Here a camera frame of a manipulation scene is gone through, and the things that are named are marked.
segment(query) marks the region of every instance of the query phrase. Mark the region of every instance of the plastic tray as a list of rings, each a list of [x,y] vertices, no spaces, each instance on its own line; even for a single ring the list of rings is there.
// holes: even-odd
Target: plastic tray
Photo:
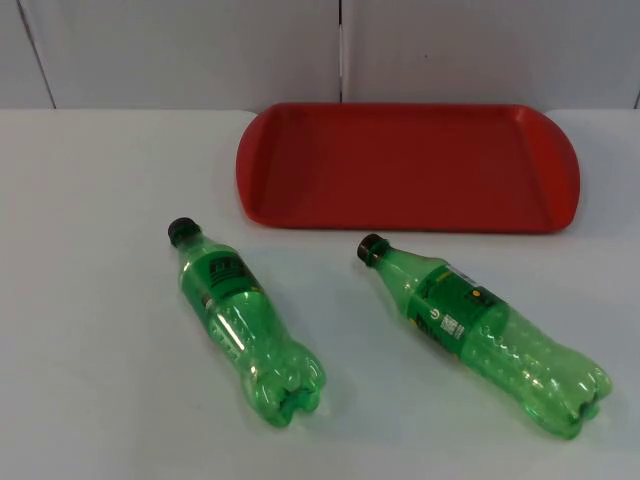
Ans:
[[[580,194],[567,137],[519,105],[275,105],[236,177],[247,215],[286,228],[547,233]]]

